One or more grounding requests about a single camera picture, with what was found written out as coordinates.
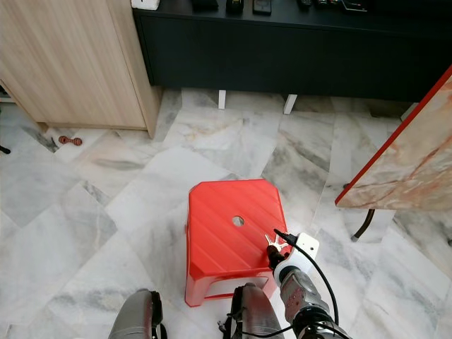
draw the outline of wooden cabinet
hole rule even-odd
[[[0,0],[0,79],[36,121],[147,129],[146,77],[129,0]]]

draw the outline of black cabinet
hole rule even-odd
[[[253,15],[251,1],[231,16],[219,4],[133,11],[152,84],[420,101],[452,62],[446,23],[306,13],[295,0],[274,1],[271,17]]]

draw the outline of black shelf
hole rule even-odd
[[[253,14],[252,0],[245,0],[243,13],[226,13],[226,0],[217,0],[216,11],[194,11],[190,0],[161,0],[156,11],[135,9],[140,16],[223,20],[231,23],[274,25],[315,30],[377,32],[392,36],[452,40],[452,20],[408,18],[377,13],[344,13],[340,6],[300,10],[296,0],[273,0],[271,16]]]

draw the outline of marble floor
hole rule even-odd
[[[317,261],[353,338],[449,339],[452,213],[336,208],[343,184],[400,121],[361,100],[167,90],[144,131],[50,129],[15,105],[0,114],[0,338],[107,338],[125,298],[160,292],[169,338],[221,338],[229,300],[184,303],[189,189],[263,177],[279,188],[287,226],[320,241]],[[61,145],[65,134],[83,145]],[[324,299],[328,293],[310,272]],[[284,326],[277,293],[272,303]],[[286,338],[293,338],[286,333]]]

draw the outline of electronic device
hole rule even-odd
[[[369,9],[368,0],[342,0],[342,5],[346,11],[367,12]]]
[[[308,9],[312,5],[311,0],[297,0],[297,3],[301,9]]]
[[[271,0],[253,0],[253,13],[269,16],[271,14]]]
[[[372,11],[383,15],[452,18],[452,0],[373,0]]]
[[[227,0],[226,12],[228,13],[241,13],[243,11],[244,0]]]
[[[217,0],[191,0],[191,3],[195,11],[218,9]]]

